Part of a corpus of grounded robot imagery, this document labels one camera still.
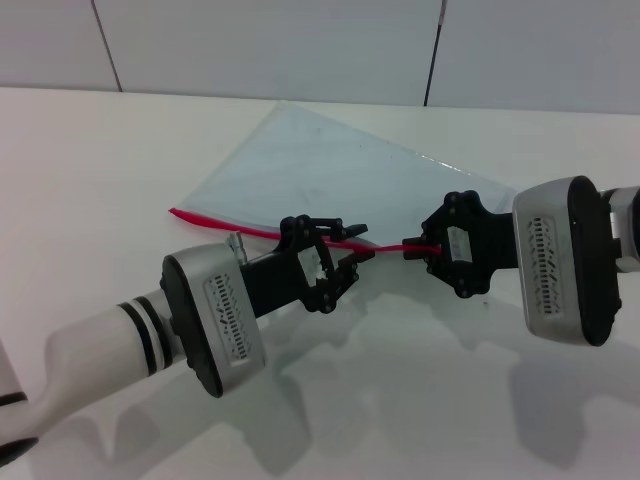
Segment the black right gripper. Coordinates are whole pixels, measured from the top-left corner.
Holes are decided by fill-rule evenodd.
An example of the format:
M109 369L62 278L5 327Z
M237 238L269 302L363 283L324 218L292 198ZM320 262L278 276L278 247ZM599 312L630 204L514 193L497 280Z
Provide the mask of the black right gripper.
M430 275L463 299L486 294L496 270L518 267L513 215L484 210L476 191L446 194L419 236L402 245L420 247L406 249L403 258L424 261Z

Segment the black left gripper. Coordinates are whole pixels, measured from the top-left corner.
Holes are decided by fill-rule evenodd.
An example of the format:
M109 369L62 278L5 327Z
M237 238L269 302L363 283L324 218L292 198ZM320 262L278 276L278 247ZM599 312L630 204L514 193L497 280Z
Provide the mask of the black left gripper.
M354 251L334 267L324 238L346 241L368 231L366 224L346 226L341 218L287 217L280 223L275 249L241 267L257 318L295 301L309 312L331 313L358 281L360 264L373 250Z

